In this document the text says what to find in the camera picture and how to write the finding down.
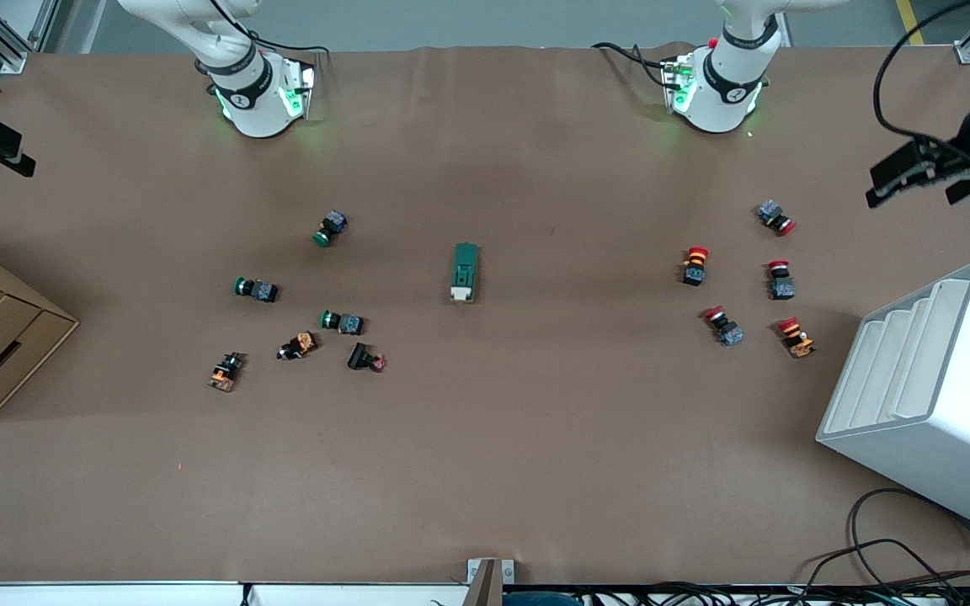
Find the green load switch white lever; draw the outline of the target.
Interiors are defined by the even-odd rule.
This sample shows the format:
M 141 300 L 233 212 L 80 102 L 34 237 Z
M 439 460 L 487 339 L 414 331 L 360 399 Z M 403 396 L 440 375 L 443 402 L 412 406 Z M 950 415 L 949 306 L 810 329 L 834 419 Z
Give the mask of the green load switch white lever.
M 478 257 L 480 257 L 480 247 L 477 244 L 458 242 L 455 245 L 450 281 L 452 300 L 463 303 L 472 303 L 475 300 Z

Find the white stepped plastic rack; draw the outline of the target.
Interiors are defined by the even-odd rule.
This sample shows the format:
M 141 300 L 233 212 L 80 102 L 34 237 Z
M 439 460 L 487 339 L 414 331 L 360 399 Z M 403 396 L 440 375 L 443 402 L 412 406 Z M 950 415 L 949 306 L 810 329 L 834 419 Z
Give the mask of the white stepped plastic rack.
M 861 319 L 816 439 L 970 521 L 970 264 Z

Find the black orange push button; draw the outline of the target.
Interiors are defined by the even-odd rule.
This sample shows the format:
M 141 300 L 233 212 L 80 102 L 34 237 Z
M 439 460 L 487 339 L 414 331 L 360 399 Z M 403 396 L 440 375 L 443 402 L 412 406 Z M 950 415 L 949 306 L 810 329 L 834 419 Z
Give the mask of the black orange push button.
M 208 379 L 208 386 L 217 391 L 222 391 L 224 394 L 230 394 L 237 383 L 244 364 L 241 353 L 224 354 L 222 361 L 213 368 L 211 377 Z
M 285 344 L 280 345 L 276 352 L 276 358 L 284 361 L 304 359 L 312 350 L 317 348 L 318 342 L 315 334 L 309 331 L 300 332 Z

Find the black button red contact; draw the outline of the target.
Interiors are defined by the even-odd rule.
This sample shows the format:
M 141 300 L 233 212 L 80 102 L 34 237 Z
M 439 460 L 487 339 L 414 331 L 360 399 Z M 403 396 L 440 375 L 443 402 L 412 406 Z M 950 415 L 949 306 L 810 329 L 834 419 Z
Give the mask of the black button red contact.
M 372 372 L 382 372 L 387 364 L 387 360 L 381 354 L 373 354 L 369 350 L 369 345 L 357 342 L 346 362 L 348 369 L 369 369 Z

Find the brown paper table cover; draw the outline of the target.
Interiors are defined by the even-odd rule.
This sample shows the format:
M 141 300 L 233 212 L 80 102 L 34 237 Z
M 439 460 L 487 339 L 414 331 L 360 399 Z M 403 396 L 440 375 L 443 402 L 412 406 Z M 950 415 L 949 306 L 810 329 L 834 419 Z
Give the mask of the brown paper table cover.
M 0 264 L 78 327 L 0 410 L 0 582 L 446 582 L 480 556 L 532 582 L 801 578 L 886 482 L 815 441 L 860 318 L 970 263 L 970 204 L 866 206 L 899 143 L 870 111 L 883 56 L 782 51 L 744 131 L 705 136 L 600 51 L 335 53 L 312 122 L 270 141 L 185 56 L 31 59 L 0 93 L 38 162 L 0 167 Z M 357 342 L 382 372 L 347 368 Z

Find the white table edge rail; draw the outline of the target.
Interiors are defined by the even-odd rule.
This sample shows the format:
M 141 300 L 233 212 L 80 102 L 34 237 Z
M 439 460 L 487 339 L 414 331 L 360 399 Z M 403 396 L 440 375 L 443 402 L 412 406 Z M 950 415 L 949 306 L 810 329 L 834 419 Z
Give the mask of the white table edge rail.
M 10 582 L 0 606 L 461 606 L 461 584 Z

